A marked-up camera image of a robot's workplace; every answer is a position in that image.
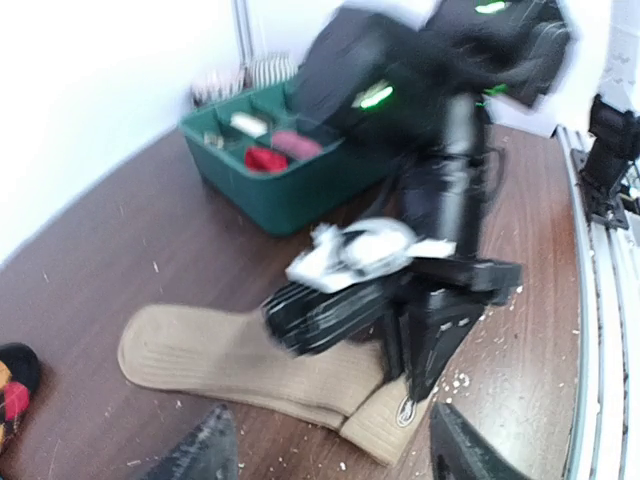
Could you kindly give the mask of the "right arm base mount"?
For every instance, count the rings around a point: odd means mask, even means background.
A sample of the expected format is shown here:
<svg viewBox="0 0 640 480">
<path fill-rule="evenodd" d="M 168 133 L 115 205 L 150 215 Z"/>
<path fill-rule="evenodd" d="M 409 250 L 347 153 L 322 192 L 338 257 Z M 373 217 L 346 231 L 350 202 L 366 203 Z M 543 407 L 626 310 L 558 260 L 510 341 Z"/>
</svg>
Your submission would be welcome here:
<svg viewBox="0 0 640 480">
<path fill-rule="evenodd" d="M 598 94 L 590 110 L 589 132 L 595 137 L 591 149 L 571 150 L 586 216 L 609 229 L 627 230 L 622 180 L 639 158 L 639 116 L 615 108 Z"/>
</svg>

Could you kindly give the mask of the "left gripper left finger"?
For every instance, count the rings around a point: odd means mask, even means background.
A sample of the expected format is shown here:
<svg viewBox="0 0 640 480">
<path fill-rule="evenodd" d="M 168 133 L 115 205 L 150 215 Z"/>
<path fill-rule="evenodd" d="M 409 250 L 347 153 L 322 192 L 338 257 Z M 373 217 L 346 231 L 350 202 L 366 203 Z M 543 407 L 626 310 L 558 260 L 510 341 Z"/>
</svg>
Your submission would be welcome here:
<svg viewBox="0 0 640 480">
<path fill-rule="evenodd" d="M 232 480 L 238 478 L 234 417 L 225 404 L 215 408 L 144 474 L 145 480 Z"/>
</svg>

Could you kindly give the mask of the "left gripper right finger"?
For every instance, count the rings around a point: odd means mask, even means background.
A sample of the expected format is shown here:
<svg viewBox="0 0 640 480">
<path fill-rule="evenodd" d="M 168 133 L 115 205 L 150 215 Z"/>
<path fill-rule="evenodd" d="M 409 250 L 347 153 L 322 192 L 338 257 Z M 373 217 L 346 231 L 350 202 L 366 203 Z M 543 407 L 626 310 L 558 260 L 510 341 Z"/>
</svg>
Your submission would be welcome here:
<svg viewBox="0 0 640 480">
<path fill-rule="evenodd" d="M 430 412 L 430 455 L 436 480 L 529 480 L 453 405 L 436 402 Z"/>
</svg>

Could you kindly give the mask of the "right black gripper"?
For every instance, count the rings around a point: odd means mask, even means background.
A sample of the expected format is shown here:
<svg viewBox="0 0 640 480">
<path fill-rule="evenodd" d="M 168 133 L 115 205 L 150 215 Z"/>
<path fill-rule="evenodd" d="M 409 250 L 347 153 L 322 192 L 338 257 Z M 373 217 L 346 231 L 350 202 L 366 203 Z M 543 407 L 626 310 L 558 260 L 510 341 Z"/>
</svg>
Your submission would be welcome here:
<svg viewBox="0 0 640 480">
<path fill-rule="evenodd" d="M 412 400 L 430 395 L 486 308 L 506 305 L 522 285 L 522 265 L 478 257 L 498 192 L 489 181 L 485 101 L 504 95 L 535 105 L 552 89 L 569 42 L 556 4 L 440 4 L 420 27 L 344 5 L 307 52 L 296 108 L 391 154 L 397 220 L 457 244 L 448 258 L 413 260 L 390 284 Z"/>
</svg>

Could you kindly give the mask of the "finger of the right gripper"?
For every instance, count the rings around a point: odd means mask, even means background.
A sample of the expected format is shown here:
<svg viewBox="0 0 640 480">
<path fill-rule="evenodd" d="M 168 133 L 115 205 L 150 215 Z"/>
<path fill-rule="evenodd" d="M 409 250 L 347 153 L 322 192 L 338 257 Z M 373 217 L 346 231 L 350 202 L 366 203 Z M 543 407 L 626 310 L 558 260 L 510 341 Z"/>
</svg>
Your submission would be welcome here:
<svg viewBox="0 0 640 480">
<path fill-rule="evenodd" d="M 393 279 L 378 279 L 322 293 L 289 282 L 262 305 L 267 331 L 294 355 L 318 355 L 361 332 L 380 332 L 384 352 L 400 356 Z"/>
</svg>

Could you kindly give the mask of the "tan ribbed sock pair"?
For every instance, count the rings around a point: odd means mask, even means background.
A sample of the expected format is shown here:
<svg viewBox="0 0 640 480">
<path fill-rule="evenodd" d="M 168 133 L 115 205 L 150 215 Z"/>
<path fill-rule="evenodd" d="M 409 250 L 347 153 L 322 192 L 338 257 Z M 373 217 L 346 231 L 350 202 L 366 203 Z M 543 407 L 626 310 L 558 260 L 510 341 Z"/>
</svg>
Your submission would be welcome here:
<svg viewBox="0 0 640 480">
<path fill-rule="evenodd" d="M 269 337 L 258 310 L 231 313 L 149 305 L 122 333 L 117 359 L 132 383 L 274 410 L 327 427 L 393 466 L 429 403 L 414 404 L 404 380 L 384 380 L 379 342 L 341 342 L 294 357 Z"/>
</svg>

